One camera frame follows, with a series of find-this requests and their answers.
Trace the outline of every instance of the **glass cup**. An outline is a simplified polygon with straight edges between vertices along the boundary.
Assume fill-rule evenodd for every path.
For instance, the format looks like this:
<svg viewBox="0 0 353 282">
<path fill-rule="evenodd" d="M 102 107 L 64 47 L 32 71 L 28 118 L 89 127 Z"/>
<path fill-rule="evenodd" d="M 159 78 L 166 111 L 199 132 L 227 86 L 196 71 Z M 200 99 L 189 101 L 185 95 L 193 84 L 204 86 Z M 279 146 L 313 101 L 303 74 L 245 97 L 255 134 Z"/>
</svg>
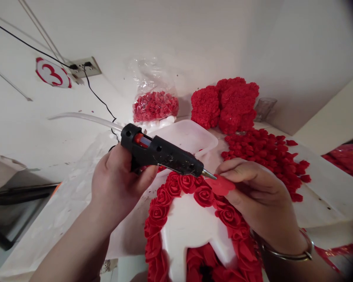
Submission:
<svg viewBox="0 0 353 282">
<path fill-rule="evenodd" d="M 260 98 L 258 104 L 255 107 L 256 118 L 255 122 L 265 121 L 269 112 L 272 110 L 273 106 L 276 104 L 277 99 L 275 98 Z"/>
</svg>

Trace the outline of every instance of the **plastic bag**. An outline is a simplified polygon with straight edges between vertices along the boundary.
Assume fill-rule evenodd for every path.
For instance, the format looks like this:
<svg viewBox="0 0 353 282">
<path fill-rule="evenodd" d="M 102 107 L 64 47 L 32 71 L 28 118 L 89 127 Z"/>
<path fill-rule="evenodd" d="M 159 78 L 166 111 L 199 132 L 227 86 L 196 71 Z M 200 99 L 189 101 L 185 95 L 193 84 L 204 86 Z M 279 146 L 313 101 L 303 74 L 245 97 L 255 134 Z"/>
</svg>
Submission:
<svg viewBox="0 0 353 282">
<path fill-rule="evenodd" d="M 341 145 L 322 157 L 353 176 L 353 144 Z"/>
<path fill-rule="evenodd" d="M 133 121 L 154 121 L 177 116 L 179 102 L 175 84 L 157 58 L 131 62 L 130 69 L 137 82 L 137 96 L 133 104 Z"/>
</svg>

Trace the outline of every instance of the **red roses pile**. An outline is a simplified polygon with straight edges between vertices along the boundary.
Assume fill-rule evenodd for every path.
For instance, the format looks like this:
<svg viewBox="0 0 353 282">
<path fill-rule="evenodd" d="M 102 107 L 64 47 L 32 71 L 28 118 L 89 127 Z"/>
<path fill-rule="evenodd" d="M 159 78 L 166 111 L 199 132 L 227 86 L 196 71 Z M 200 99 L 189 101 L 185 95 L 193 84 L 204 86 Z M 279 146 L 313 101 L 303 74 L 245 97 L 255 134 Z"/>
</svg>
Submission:
<svg viewBox="0 0 353 282">
<path fill-rule="evenodd" d="M 193 93 L 191 120 L 205 129 L 218 126 L 225 134 L 250 130 L 256 117 L 253 109 L 259 86 L 243 78 L 220 80 Z"/>
<path fill-rule="evenodd" d="M 207 244 L 189 249 L 187 253 L 187 281 L 199 282 L 203 278 L 214 281 L 262 281 L 261 263 L 255 256 L 255 242 L 249 235 L 249 226 L 242 215 L 222 196 L 215 195 L 203 177 L 180 176 L 171 172 L 167 181 L 157 190 L 145 221 L 146 262 L 149 264 L 148 281 L 169 281 L 167 255 L 162 250 L 160 231 L 167 221 L 170 205 L 181 192 L 193 194 L 202 207 L 213 206 L 215 215 L 227 226 L 238 257 L 237 269 L 226 269 L 217 259 L 212 247 Z"/>
<path fill-rule="evenodd" d="M 286 185 L 293 202 L 302 202 L 302 195 L 296 191 L 301 187 L 302 181 L 311 181 L 310 176 L 305 175 L 310 163 L 305 160 L 300 163 L 294 161 L 298 153 L 289 153 L 286 144 L 298 145 L 295 141 L 285 141 L 285 136 L 268 134 L 264 129 L 252 129 L 245 135 L 229 135 L 225 137 L 225 141 L 230 150 L 221 153 L 225 161 L 240 157 L 265 166 Z"/>
<path fill-rule="evenodd" d="M 133 104 L 133 121 L 152 121 L 177 116 L 178 111 L 178 98 L 164 91 L 148 92 L 138 97 Z"/>
</svg>

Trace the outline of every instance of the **silver bangle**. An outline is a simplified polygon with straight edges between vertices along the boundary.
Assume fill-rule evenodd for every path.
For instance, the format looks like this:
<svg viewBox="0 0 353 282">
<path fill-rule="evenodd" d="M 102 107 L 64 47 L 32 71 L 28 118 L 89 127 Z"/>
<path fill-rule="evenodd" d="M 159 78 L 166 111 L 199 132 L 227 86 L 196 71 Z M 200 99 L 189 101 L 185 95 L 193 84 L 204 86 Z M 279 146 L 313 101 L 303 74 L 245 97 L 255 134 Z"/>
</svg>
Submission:
<svg viewBox="0 0 353 282">
<path fill-rule="evenodd" d="M 271 253 L 272 255 L 283 260 L 293 260 L 293 261 L 313 260 L 311 253 L 314 248 L 314 242 L 311 241 L 310 237 L 306 234 L 305 231 L 303 231 L 302 229 L 300 229 L 299 231 L 302 233 L 303 237 L 305 237 L 307 243 L 309 244 L 307 250 L 304 251 L 301 255 L 285 255 L 285 254 L 281 254 L 276 251 L 273 251 L 269 246 L 266 245 L 267 243 L 263 239 L 261 239 L 261 248 L 263 249 L 263 251 Z"/>
</svg>

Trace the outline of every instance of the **electrical cable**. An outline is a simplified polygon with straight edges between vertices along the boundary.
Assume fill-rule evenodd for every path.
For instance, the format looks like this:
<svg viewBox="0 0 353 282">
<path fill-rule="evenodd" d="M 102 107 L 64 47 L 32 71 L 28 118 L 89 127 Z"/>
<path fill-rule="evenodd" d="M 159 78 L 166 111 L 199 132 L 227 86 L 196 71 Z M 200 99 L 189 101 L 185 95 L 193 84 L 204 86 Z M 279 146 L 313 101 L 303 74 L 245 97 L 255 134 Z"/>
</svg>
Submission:
<svg viewBox="0 0 353 282">
<path fill-rule="evenodd" d="M 116 121 L 116 117 L 114 117 L 114 115 L 113 115 L 112 112 L 110 111 L 110 109 L 109 109 L 109 107 L 107 106 L 107 104 L 106 104 L 105 102 L 103 102 L 103 101 L 101 100 L 101 98 L 99 98 L 98 95 L 95 94 L 95 92 L 93 91 L 93 89 L 90 87 L 90 81 L 89 81 L 89 78 L 87 77 L 85 68 L 86 68 L 86 66 L 85 66 L 85 64 L 84 64 L 84 74 L 85 74 L 85 77 L 86 77 L 86 80 L 87 80 L 87 85 L 89 86 L 89 88 L 90 88 L 90 90 L 93 92 L 93 94 L 98 98 L 98 100 L 100 100 L 101 103 L 106 106 L 107 110 L 109 111 L 109 113 L 110 113 L 110 114 L 112 115 L 112 117 L 114 118 L 113 122 L 115 122 L 115 121 Z M 116 140 L 117 140 L 118 143 L 119 143 L 119 138 L 118 138 L 117 134 L 113 131 L 113 129 L 111 129 L 111 132 L 116 136 Z"/>
<path fill-rule="evenodd" d="M 57 61 L 58 63 L 62 64 L 63 66 L 65 66 L 65 67 L 67 67 L 67 68 L 69 68 L 69 69 L 77 69 L 77 68 L 78 68 L 76 65 L 70 65 L 70 66 L 68 66 L 68 65 L 66 65 L 65 63 L 59 61 L 58 59 L 56 59 L 56 58 L 50 56 L 49 54 L 46 54 L 45 52 L 42 52 L 41 50 L 39 50 L 39 49 L 37 49 L 37 48 L 31 46 L 30 44 L 28 44 L 28 43 L 26 43 L 25 41 L 23 41 L 21 38 L 15 36 L 13 33 L 11 33 L 10 31 L 6 30 L 5 28 L 3 28 L 2 26 L 0 26 L 0 29 L 2 29 L 2 30 L 5 31 L 6 33 L 10 34 L 11 36 L 13 36 L 14 38 L 16 38 L 17 40 L 21 41 L 23 44 L 27 45 L 28 47 L 30 47 L 30 48 L 32 48 L 32 49 L 38 51 L 39 53 L 42 53 L 43 55 L 46 55 L 47 57 L 49 57 L 49 58 L 51 58 L 51 59 Z M 87 77 L 87 74 L 86 74 L 85 65 L 84 65 L 84 74 L 85 74 L 85 76 L 86 76 L 87 85 L 89 86 L 90 90 L 91 90 L 91 91 L 93 92 L 93 94 L 98 98 L 98 100 L 101 101 L 101 103 L 106 106 L 107 110 L 109 111 L 109 113 L 111 114 L 111 116 L 114 118 L 113 122 L 115 122 L 116 117 L 114 117 L 114 115 L 113 115 L 112 112 L 110 111 L 110 109 L 109 109 L 109 107 L 107 106 L 107 104 L 106 104 L 105 102 L 103 102 L 103 101 L 101 100 L 101 98 L 99 98 L 99 97 L 97 96 L 97 94 L 95 94 L 95 92 L 93 91 L 93 89 L 91 89 L 91 87 L 90 87 L 90 81 L 89 81 L 89 78 Z M 116 136 L 116 140 L 117 140 L 118 143 L 119 143 L 119 138 L 118 138 L 117 134 L 116 134 L 112 129 L 111 129 L 111 132 Z"/>
<path fill-rule="evenodd" d="M 26 43 L 25 41 L 23 41 L 21 38 L 15 36 L 15 35 L 14 35 L 13 33 L 11 33 L 10 31 L 7 31 L 7 30 L 6 30 L 5 28 L 3 28 L 2 26 L 0 26 L 0 28 L 1 28 L 3 31 L 5 31 L 6 33 L 8 33 L 8 34 L 10 34 L 11 36 L 13 36 L 14 38 L 20 40 L 23 44 L 29 46 L 30 48 L 32 48 L 32 49 L 34 49 L 34 50 L 36 50 L 36 51 L 38 51 L 39 53 L 42 53 L 43 55 L 46 55 L 47 57 L 50 57 L 51 59 L 57 61 L 58 63 L 62 64 L 63 66 L 65 66 L 65 67 L 67 67 L 67 68 L 69 68 L 69 69 L 75 69 L 75 68 L 71 68 L 71 66 L 68 66 L 68 65 L 66 65 L 65 63 L 62 63 L 61 61 L 59 61 L 58 59 L 56 59 L 56 58 L 50 56 L 49 54 L 46 54 L 45 52 L 42 52 L 41 50 L 38 50 L 37 48 L 31 46 L 30 44 L 28 44 L 28 43 Z"/>
</svg>

